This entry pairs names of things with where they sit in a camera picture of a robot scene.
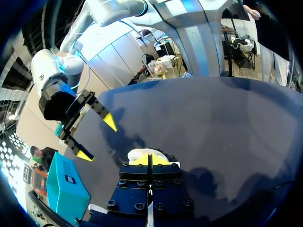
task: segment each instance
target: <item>bolt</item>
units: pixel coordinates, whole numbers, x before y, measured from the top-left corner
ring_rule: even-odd
[[[136,210],[143,210],[145,206],[143,203],[136,203],[134,207]]]
[[[163,181],[156,181],[156,187],[160,188],[164,185]]]
[[[114,207],[114,206],[116,206],[117,205],[117,203],[116,203],[116,201],[114,201],[114,200],[109,200],[109,201],[107,201],[107,206],[109,206],[109,207]]]
[[[138,182],[137,182],[137,185],[138,185],[138,186],[144,186],[144,185],[145,185],[145,182],[144,182],[144,181],[138,181]]]
[[[156,208],[157,210],[164,210],[164,205],[163,205],[162,203],[157,203],[157,204],[155,205],[155,208]]]
[[[175,179],[175,180],[174,180],[174,183],[175,183],[175,184],[181,184],[181,180]]]
[[[186,200],[183,202],[186,208],[191,208],[194,205],[194,202],[192,200]]]
[[[77,224],[80,224],[80,223],[82,222],[82,220],[79,219],[79,218],[75,218],[75,222],[76,222]]]
[[[125,185],[125,184],[126,184],[126,180],[120,180],[120,181],[119,181],[119,186]]]

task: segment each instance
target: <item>teal box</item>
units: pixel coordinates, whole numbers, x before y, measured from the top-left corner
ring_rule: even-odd
[[[89,205],[90,194],[83,185],[71,159],[58,152],[55,153],[46,188],[50,208],[77,226],[74,220],[83,218]]]

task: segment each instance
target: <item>table surface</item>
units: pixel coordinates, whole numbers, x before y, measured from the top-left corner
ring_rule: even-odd
[[[98,100],[111,112],[112,131],[89,110],[74,137],[95,159],[74,160],[91,194],[105,207],[119,167],[134,148],[159,148],[186,171],[196,216],[211,220],[260,189],[294,178],[303,148],[303,95],[241,78],[186,78],[112,89]]]

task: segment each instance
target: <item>white panel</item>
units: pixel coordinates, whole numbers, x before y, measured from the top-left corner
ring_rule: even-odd
[[[125,86],[134,77],[112,45],[99,53],[89,65],[109,88]]]
[[[81,52],[90,61],[109,44],[131,30],[129,26],[121,22],[114,22],[106,27],[93,24],[78,39],[83,44]]]
[[[136,75],[143,66],[141,59],[143,52],[140,49],[139,45],[131,42],[130,39],[134,38],[131,37],[131,35],[124,35],[113,43],[113,47],[119,53],[123,61],[127,64],[129,70],[133,73],[133,75]]]

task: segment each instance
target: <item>man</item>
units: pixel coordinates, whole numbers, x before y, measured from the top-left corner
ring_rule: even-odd
[[[243,5],[256,22],[263,81],[270,81],[271,71],[275,63],[276,83],[286,86],[289,67],[286,32],[258,0],[243,0]]]
[[[30,148],[30,153],[32,156],[42,160],[41,165],[47,173],[49,172],[49,168],[51,167],[51,163],[56,152],[58,151],[49,147],[46,147],[43,150],[40,150],[35,146]]]

